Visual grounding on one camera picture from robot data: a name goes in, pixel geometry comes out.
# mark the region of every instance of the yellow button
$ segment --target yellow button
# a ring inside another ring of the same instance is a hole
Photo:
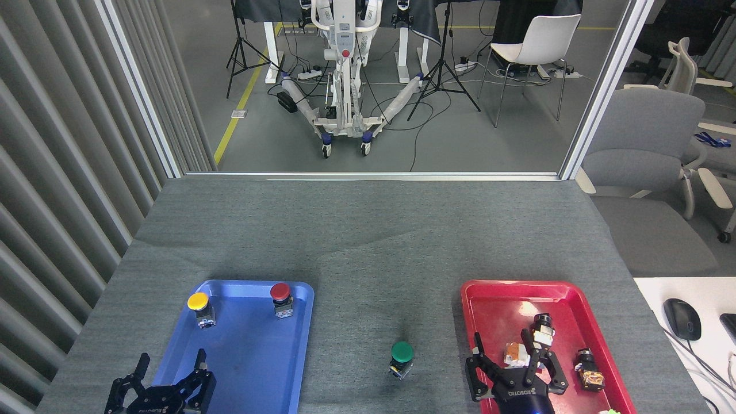
[[[189,309],[197,311],[204,309],[209,301],[210,298],[209,296],[207,296],[207,293],[197,292],[189,297],[189,300],[186,301],[186,304],[187,306],[189,306]]]

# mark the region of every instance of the caster wheel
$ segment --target caster wheel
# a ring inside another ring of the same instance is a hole
[[[721,234],[718,235],[718,241],[721,243],[728,243],[731,241],[731,234],[727,231],[722,231]]]

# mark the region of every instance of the patient lift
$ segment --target patient lift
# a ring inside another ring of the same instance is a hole
[[[335,62],[328,88],[332,92],[332,113],[319,117],[319,109],[312,108],[297,84],[283,75],[281,86],[289,93],[299,111],[310,123],[322,141],[322,156],[332,153],[335,136],[361,138],[361,153],[368,155],[373,138],[388,125],[417,90],[422,74],[419,73],[394,98],[380,116],[363,117],[360,109],[361,67],[368,63],[370,44],[381,23],[383,0],[301,0],[309,4],[311,23],[322,30],[329,49],[325,59]]]

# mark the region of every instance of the blue tray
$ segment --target blue tray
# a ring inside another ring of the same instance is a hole
[[[194,367],[197,350],[207,352],[217,380],[208,414],[296,414],[314,291],[286,282],[294,316],[277,319],[272,281],[205,281],[192,291],[210,296],[217,325],[199,329],[185,305],[153,385],[175,384]]]

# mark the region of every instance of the red button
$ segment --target red button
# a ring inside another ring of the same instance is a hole
[[[290,294],[291,288],[285,283],[276,283],[271,288],[271,297],[274,298],[275,301],[283,301],[288,298]]]

